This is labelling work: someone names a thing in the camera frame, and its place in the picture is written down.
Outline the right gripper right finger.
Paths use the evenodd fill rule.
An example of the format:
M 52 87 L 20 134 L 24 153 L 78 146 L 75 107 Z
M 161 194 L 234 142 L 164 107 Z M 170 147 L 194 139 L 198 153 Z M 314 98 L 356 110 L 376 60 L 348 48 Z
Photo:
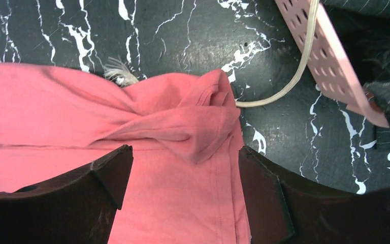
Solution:
M 239 151 L 239 170 L 252 243 L 390 243 L 390 187 L 337 190 L 248 146 Z

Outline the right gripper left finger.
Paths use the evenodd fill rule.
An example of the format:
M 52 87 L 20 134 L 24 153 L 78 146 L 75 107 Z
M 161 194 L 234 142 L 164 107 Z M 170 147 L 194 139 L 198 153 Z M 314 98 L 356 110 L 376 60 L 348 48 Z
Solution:
M 133 148 L 123 145 L 54 178 L 0 192 L 0 243 L 107 243 Z

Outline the coral pink t-shirt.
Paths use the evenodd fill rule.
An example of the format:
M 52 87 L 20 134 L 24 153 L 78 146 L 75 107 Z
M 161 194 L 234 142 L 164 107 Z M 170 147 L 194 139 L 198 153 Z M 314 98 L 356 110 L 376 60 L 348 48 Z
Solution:
M 126 144 L 134 162 L 110 243 L 250 243 L 239 117 L 220 69 L 120 88 L 74 69 L 0 63 L 0 192 Z

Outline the pink laundry basket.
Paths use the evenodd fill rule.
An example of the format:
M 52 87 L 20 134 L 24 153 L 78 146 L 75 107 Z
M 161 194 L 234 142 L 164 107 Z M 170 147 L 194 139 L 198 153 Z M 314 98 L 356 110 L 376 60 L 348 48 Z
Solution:
M 303 51 L 310 1 L 275 0 L 275 3 L 299 50 Z M 346 104 L 348 110 L 365 116 L 376 126 L 388 127 L 384 113 L 372 107 L 370 96 L 362 88 L 322 4 L 318 5 L 316 13 L 307 67 L 324 96 Z

